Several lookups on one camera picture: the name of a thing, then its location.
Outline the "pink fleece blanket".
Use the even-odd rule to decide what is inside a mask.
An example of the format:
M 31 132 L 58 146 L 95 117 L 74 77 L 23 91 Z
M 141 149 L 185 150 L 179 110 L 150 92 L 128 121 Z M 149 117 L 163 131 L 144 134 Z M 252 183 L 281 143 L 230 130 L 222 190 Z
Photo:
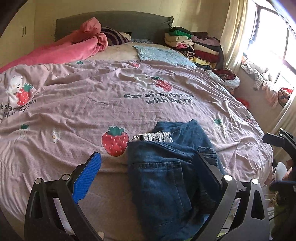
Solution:
M 8 63 L 1 73 L 17 65 L 64 64 L 85 60 L 108 46 L 107 37 L 101 32 L 101 24 L 93 17 L 85 21 L 78 30 L 54 42 L 34 49 L 29 54 Z

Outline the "folded clothes stack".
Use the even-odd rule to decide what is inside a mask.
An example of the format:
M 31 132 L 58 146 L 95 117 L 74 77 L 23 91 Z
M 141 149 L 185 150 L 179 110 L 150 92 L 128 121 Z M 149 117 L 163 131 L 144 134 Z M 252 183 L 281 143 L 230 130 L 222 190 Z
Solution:
M 164 41 L 199 68 L 220 70 L 224 67 L 220 41 L 207 32 L 190 32 L 182 27 L 172 27 L 165 33 Z

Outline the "light blue knitted cloth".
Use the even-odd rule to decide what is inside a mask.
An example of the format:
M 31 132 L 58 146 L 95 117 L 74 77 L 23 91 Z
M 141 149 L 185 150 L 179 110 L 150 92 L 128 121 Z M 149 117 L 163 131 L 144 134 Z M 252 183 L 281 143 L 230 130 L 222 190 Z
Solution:
M 174 66 L 185 66 L 196 69 L 197 66 L 180 52 L 159 47 L 150 47 L 142 45 L 134 45 L 139 60 L 144 61 L 161 61 Z

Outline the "cream curtain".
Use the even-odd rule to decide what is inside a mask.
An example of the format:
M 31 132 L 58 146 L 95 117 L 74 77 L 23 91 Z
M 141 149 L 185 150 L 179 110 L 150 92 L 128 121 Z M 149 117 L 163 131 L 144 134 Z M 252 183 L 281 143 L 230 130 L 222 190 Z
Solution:
M 256 12 L 254 1 L 230 1 L 220 44 L 224 67 L 238 73 L 243 52 L 247 49 Z

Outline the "window with dark frame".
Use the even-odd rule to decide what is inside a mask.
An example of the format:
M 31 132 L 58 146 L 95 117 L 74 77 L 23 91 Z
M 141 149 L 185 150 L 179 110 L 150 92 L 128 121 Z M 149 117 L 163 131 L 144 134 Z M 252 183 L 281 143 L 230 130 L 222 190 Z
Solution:
M 275 80 L 295 71 L 295 34 L 268 1 L 249 1 L 253 23 L 246 51 L 248 60 L 267 68 Z

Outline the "clothes pile on windowsill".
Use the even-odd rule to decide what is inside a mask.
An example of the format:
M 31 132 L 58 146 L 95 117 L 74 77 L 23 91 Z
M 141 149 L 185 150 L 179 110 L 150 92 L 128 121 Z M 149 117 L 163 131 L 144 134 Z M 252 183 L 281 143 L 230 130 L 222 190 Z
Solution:
M 265 99 L 271 108 L 275 108 L 278 103 L 282 107 L 287 104 L 293 89 L 275 84 L 268 68 L 252 63 L 245 56 L 241 60 L 241 68 L 254 80 L 253 90 L 264 92 Z

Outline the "dark green headboard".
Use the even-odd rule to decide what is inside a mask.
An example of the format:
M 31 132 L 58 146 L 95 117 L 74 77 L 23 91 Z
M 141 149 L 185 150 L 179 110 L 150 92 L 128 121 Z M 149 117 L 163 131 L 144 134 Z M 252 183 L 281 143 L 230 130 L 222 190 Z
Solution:
M 103 27 L 118 32 L 131 33 L 132 39 L 150 39 L 155 44 L 165 44 L 165 33 L 174 22 L 173 16 L 160 16 L 138 11 L 95 11 L 56 20 L 55 41 L 80 28 L 91 18 L 97 18 Z

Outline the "red white crumpled garment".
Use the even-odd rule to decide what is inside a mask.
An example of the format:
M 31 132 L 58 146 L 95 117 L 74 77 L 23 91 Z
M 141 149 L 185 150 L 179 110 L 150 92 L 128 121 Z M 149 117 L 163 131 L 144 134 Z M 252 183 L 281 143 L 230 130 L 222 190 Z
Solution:
M 229 70 L 207 70 L 207 73 L 229 92 L 233 92 L 240 85 L 240 79 Z

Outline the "striped purple pillow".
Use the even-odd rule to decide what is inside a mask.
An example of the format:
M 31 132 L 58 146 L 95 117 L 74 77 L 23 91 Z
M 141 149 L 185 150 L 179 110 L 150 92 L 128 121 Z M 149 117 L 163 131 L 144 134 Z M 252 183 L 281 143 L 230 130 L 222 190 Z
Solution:
M 113 28 L 102 27 L 101 32 L 106 35 L 108 46 L 121 45 L 130 42 L 128 38 Z

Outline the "pink strawberry print duvet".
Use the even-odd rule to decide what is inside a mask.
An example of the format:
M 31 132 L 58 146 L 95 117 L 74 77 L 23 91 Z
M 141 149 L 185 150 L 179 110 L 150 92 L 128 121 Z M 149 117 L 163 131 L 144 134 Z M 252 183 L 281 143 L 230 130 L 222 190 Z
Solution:
M 160 61 L 18 65 L 1 74 L 1 210 L 23 235 L 37 178 L 71 173 L 93 152 L 102 167 L 79 204 L 106 240 L 144 240 L 126 144 L 160 121 L 196 120 L 224 171 L 264 183 L 273 150 L 246 109 L 206 71 Z

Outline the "blue denim pants lace trim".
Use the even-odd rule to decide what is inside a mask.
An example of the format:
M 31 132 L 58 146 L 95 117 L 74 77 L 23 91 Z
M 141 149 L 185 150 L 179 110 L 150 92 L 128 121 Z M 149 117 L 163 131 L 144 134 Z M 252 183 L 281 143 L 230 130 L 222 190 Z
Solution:
M 197 152 L 217 155 L 196 120 L 160 121 L 152 132 L 130 139 L 129 183 L 147 240 L 191 238 L 218 204 L 207 194 L 194 170 Z

